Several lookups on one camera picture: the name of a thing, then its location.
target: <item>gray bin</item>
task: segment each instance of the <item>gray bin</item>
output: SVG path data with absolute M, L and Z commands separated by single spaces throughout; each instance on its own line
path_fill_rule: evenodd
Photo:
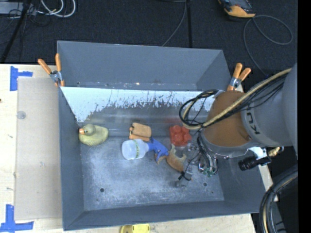
M 169 127 L 181 125 L 181 104 L 226 89 L 222 50 L 58 41 L 57 52 L 66 82 L 58 91 L 64 230 L 259 211 L 260 172 L 241 171 L 239 158 L 220 160 L 210 178 L 193 168 L 188 186 L 176 187 L 180 173 L 165 160 L 158 165 L 153 152 L 131 161 L 121 154 L 132 122 L 151 126 L 170 149 Z M 78 129 L 88 122 L 109 129 L 103 144 L 80 143 Z M 183 153 L 192 154 L 177 148 Z

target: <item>bin floor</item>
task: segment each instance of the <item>bin floor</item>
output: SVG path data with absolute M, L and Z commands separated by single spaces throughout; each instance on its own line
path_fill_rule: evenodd
M 122 142 L 128 138 L 110 136 L 95 147 L 81 144 L 84 207 L 86 211 L 133 207 L 150 204 L 172 204 L 224 200 L 218 175 L 199 173 L 193 166 L 192 181 L 186 187 L 176 187 L 180 173 L 166 160 L 158 165 L 154 151 L 141 159 L 126 160 L 121 152 Z M 167 137 L 158 141 L 170 146 Z M 187 148 L 176 147 L 176 155 L 193 155 Z

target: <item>black carpet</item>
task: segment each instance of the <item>black carpet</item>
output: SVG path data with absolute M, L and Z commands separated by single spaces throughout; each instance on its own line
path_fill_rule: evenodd
M 45 1 L 51 7 L 59 6 L 58 0 Z M 251 20 L 231 20 L 217 0 L 188 1 L 185 6 L 184 2 L 162 0 L 76 0 L 77 9 L 71 17 L 26 17 L 5 63 L 36 64 L 42 58 L 54 65 L 58 40 L 162 46 L 184 12 L 179 29 L 165 46 L 223 50 L 231 74 L 237 62 L 252 69 L 243 82 L 245 91 L 297 62 L 298 0 L 249 0 L 256 12 Z M 39 6 L 39 0 L 33 4 Z M 68 0 L 67 12 L 71 9 Z M 0 17 L 0 54 L 16 24 L 17 19 Z M 292 157 L 289 164 L 286 158 L 269 164 L 272 176 L 296 162 L 293 153 L 293 149 L 282 153 Z M 288 232 L 295 232 L 297 224 L 297 220 L 289 223 Z

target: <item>blue tape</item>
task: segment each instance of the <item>blue tape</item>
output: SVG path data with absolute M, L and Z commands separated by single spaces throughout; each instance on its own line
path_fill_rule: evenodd
M 0 232 L 15 233 L 15 231 L 32 230 L 34 222 L 29 223 L 15 223 L 14 221 L 14 206 L 7 204 L 5 212 L 5 223 L 1 223 Z
M 18 68 L 15 68 L 14 66 L 11 66 L 11 75 L 10 75 L 10 91 L 16 91 L 17 90 L 17 78 L 20 76 L 24 77 L 32 77 L 33 73 L 24 71 L 24 72 L 18 72 Z

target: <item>white plastic bottle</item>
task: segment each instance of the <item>white plastic bottle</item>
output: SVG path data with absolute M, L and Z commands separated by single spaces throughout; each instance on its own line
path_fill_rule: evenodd
M 124 141 L 121 149 L 124 158 L 127 160 L 142 158 L 149 151 L 148 144 L 141 139 Z

